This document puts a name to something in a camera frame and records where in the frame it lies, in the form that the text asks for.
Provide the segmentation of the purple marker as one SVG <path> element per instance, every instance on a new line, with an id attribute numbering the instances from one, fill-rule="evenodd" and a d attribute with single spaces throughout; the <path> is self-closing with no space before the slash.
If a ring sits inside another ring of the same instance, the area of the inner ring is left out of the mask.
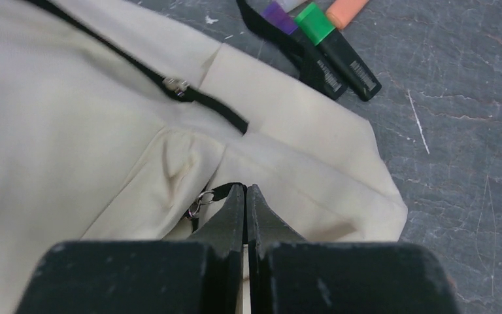
<path id="1" fill-rule="evenodd" d="M 303 84 L 332 100 L 346 92 L 347 83 L 279 3 L 271 2 L 263 9 L 261 16 L 272 25 L 273 43 L 297 67 L 298 79 Z"/>

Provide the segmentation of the coral highlighter pen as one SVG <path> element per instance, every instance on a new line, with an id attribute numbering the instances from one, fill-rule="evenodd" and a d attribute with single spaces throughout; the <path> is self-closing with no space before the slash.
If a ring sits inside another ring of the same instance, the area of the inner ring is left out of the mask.
<path id="1" fill-rule="evenodd" d="M 369 0 L 335 0 L 325 14 L 338 29 L 344 29 L 363 9 Z"/>

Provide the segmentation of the cream canvas backpack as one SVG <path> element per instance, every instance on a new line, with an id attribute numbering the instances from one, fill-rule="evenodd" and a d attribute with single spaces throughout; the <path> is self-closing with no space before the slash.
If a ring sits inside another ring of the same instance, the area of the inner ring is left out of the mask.
<path id="1" fill-rule="evenodd" d="M 181 103 L 74 26 L 0 1 L 0 313 L 74 239 L 180 239 L 206 187 L 256 184 L 312 241 L 396 241 L 408 209 L 370 123 L 297 79 L 126 1 L 58 1 L 157 73 L 249 123 Z"/>

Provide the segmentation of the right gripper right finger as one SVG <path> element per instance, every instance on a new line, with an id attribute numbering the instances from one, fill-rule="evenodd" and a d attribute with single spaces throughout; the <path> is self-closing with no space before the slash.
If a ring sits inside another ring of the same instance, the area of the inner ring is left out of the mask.
<path id="1" fill-rule="evenodd" d="M 253 313 L 458 313 L 435 255 L 404 242 L 310 242 L 246 191 Z"/>

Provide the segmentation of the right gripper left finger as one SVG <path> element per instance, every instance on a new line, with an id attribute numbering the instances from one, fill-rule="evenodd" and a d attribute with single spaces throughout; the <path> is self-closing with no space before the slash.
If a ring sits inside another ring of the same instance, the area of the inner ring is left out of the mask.
<path id="1" fill-rule="evenodd" d="M 64 241 L 39 260 L 17 313 L 241 313 L 246 188 L 178 241 Z"/>

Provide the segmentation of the green marker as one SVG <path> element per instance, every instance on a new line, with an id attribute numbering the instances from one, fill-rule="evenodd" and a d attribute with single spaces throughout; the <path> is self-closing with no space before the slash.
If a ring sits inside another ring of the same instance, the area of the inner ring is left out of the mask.
<path id="1" fill-rule="evenodd" d="M 369 101 L 381 90 L 373 72 L 317 4 L 308 4 L 294 20 L 361 100 Z"/>

